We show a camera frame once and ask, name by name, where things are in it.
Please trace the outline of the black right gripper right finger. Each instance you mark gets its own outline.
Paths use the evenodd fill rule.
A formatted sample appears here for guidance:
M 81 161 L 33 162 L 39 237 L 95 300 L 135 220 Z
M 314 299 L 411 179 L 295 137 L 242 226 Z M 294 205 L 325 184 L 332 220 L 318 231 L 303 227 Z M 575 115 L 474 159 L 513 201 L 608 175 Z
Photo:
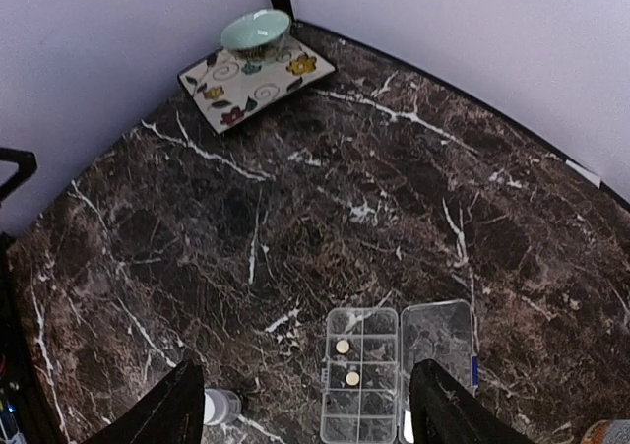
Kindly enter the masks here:
M 416 443 L 532 443 L 487 410 L 433 359 L 414 365 L 409 381 L 409 406 Z

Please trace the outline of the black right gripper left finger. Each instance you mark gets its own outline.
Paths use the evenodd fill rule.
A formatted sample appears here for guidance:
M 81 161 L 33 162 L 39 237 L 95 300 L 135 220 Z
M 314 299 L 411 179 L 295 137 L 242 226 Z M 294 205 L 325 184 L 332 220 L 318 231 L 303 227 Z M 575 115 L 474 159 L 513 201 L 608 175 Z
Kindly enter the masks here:
M 203 369 L 184 360 L 134 407 L 87 441 L 200 444 L 204 405 Z

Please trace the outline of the clear plastic pill organizer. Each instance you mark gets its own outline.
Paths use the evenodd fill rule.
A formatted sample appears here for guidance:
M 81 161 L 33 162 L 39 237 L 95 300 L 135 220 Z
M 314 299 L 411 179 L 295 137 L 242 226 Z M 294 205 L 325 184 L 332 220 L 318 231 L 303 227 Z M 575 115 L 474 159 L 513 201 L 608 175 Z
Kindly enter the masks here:
M 346 339 L 347 354 L 335 344 Z M 478 386 L 473 316 L 463 299 L 333 309 L 326 320 L 320 437 L 325 443 L 411 443 L 409 384 L 414 365 L 434 359 L 469 392 Z M 350 387 L 346 375 L 360 383 Z

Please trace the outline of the orange pill bottle grey cap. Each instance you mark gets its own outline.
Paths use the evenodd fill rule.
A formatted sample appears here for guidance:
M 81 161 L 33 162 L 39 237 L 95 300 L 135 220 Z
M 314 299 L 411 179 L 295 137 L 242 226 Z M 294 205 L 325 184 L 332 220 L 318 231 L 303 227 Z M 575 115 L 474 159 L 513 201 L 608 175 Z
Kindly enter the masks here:
M 600 420 L 588 428 L 581 444 L 630 444 L 630 420 Z

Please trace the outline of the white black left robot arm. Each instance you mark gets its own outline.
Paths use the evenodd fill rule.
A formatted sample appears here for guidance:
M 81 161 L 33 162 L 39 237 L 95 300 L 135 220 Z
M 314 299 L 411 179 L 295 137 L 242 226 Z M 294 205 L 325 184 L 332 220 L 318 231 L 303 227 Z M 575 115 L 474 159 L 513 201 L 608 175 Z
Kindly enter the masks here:
M 35 153 L 30 151 L 2 147 L 1 161 L 13 164 L 16 170 L 1 184 L 0 202 L 3 203 L 11 194 L 26 183 L 37 171 Z

